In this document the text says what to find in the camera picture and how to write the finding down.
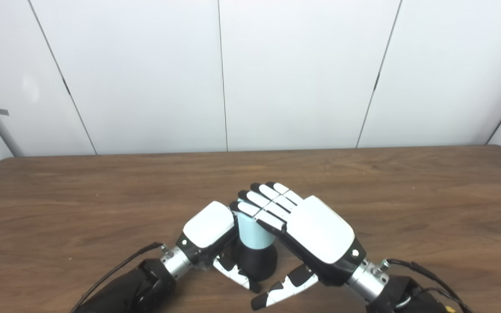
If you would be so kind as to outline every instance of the black robot forearm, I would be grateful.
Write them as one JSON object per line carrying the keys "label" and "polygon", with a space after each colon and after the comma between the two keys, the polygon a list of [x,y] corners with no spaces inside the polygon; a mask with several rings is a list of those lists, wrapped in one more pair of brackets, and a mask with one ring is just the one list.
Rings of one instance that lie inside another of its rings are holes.
{"label": "black robot forearm", "polygon": [[78,313],[154,313],[167,302],[177,282],[157,258],[146,259],[95,293]]}

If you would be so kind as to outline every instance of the light blue and black object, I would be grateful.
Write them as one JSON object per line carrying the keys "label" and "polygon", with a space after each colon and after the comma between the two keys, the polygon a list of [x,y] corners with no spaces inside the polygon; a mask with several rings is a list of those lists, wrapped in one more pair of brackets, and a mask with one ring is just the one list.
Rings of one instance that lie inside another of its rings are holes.
{"label": "light blue and black object", "polygon": [[236,213],[239,237],[235,240],[231,258],[247,273],[249,279],[263,281],[276,271],[278,252],[276,236],[267,232],[252,217]]}

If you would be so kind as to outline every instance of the fingertip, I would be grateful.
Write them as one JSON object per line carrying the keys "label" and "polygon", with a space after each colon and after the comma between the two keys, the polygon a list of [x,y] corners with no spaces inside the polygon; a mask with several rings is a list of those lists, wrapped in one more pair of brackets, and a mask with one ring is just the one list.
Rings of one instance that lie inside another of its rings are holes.
{"label": "fingertip", "polygon": [[239,209],[239,203],[238,201],[233,201],[229,204],[229,209],[234,211],[234,212],[241,212]]}
{"label": "fingertip", "polygon": [[260,295],[254,297],[250,301],[250,307],[252,307],[253,311],[258,311],[260,309],[264,309],[266,307],[266,303],[268,302],[268,293],[261,293]]}
{"label": "fingertip", "polygon": [[241,190],[241,191],[237,194],[237,196],[239,196],[239,198],[241,198],[241,199],[243,199],[243,200],[248,200],[248,196],[247,196],[248,192],[249,192],[248,190]]}

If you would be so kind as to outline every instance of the screw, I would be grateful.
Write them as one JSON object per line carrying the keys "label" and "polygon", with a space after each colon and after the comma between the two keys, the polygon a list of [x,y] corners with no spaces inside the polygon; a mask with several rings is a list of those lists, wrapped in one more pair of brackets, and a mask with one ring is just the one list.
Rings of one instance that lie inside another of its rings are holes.
{"label": "screw", "polygon": [[376,277],[377,279],[380,278],[380,276],[382,276],[382,270],[379,269],[378,267],[372,267],[372,269],[370,269],[370,273],[372,273],[372,275],[374,275],[374,277]]}
{"label": "screw", "polygon": [[382,262],[380,262],[380,264],[378,264],[378,268],[381,269],[382,271],[386,271],[387,269],[390,268],[390,263],[388,263],[388,260],[387,259],[384,259],[382,260]]}

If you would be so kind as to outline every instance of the robotic finger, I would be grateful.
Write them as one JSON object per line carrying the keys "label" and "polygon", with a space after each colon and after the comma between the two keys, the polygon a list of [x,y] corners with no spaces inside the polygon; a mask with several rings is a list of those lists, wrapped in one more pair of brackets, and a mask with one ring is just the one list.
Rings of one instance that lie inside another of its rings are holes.
{"label": "robotic finger", "polygon": [[306,265],[300,265],[291,271],[284,281],[278,281],[268,292],[261,293],[252,299],[250,306],[254,311],[260,310],[292,297],[315,283],[318,283],[318,277]]}

